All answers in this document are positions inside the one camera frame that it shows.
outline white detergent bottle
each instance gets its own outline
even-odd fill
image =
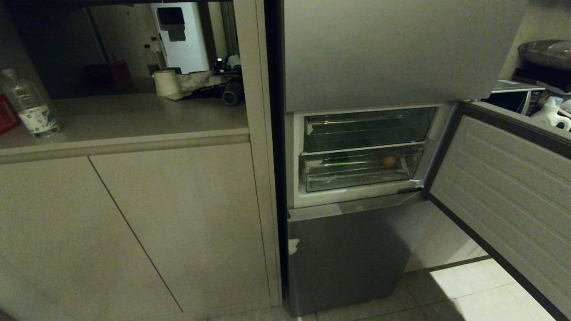
[[[571,119],[557,115],[562,101],[563,99],[559,97],[549,97],[545,105],[543,105],[543,108],[535,113],[532,118],[542,123],[569,131],[569,129],[571,129]]]

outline red bag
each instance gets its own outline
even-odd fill
[[[10,108],[8,98],[0,95],[0,135],[20,125],[22,121]]]

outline silver refrigerator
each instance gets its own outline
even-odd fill
[[[571,316],[571,171],[553,175],[571,168],[571,134],[477,101],[526,6],[266,2],[291,315],[390,295],[441,210],[552,315]]]

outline freezer drawer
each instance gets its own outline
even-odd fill
[[[305,150],[315,152],[423,141],[435,111],[436,107],[425,107],[307,116]]]
[[[419,145],[301,155],[307,192],[411,179],[424,149]]]
[[[434,207],[407,193],[289,211],[292,316],[389,296]]]

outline transparent drawer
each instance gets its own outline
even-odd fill
[[[308,192],[411,179],[423,148],[418,145],[300,156]]]
[[[436,107],[305,117],[305,151],[423,141]]]

